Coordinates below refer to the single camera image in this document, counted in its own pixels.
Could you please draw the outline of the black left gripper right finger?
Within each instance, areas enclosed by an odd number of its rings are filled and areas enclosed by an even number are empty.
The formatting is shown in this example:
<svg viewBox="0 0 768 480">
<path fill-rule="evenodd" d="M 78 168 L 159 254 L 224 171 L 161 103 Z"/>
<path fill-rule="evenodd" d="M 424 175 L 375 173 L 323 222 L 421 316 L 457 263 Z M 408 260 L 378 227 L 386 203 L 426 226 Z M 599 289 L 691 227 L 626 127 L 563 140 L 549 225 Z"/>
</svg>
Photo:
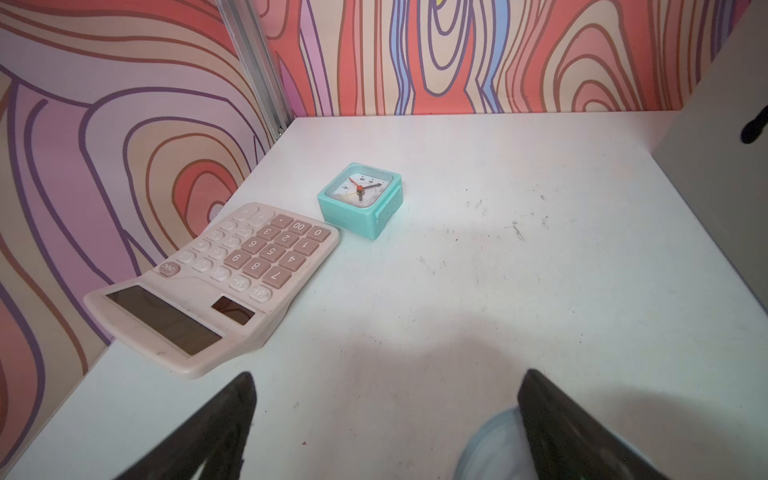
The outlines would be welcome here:
<svg viewBox="0 0 768 480">
<path fill-rule="evenodd" d="M 666 477 L 540 371 L 525 373 L 517 399 L 540 479 Z"/>
</svg>

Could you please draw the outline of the blue labelled tin can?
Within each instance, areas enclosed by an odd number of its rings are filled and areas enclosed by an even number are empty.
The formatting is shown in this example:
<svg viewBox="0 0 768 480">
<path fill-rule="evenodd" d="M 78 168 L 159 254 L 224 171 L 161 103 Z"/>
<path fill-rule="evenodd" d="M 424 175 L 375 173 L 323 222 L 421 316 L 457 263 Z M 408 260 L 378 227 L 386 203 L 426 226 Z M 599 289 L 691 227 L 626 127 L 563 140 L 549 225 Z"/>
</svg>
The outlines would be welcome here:
<svg viewBox="0 0 768 480">
<path fill-rule="evenodd" d="M 490 419 L 468 442 L 454 471 L 456 479 L 540 479 L 520 407 Z"/>
</svg>

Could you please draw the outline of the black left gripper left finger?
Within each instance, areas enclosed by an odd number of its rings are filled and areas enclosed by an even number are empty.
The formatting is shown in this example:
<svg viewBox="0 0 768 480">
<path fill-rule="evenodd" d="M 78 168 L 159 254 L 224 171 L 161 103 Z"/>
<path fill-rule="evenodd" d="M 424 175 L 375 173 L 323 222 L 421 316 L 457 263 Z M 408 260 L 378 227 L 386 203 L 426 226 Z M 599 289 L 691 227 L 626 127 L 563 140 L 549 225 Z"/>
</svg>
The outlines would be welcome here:
<svg viewBox="0 0 768 480">
<path fill-rule="evenodd" d="M 238 479 L 256 406 L 253 377 L 242 372 L 119 477 Z"/>
</svg>

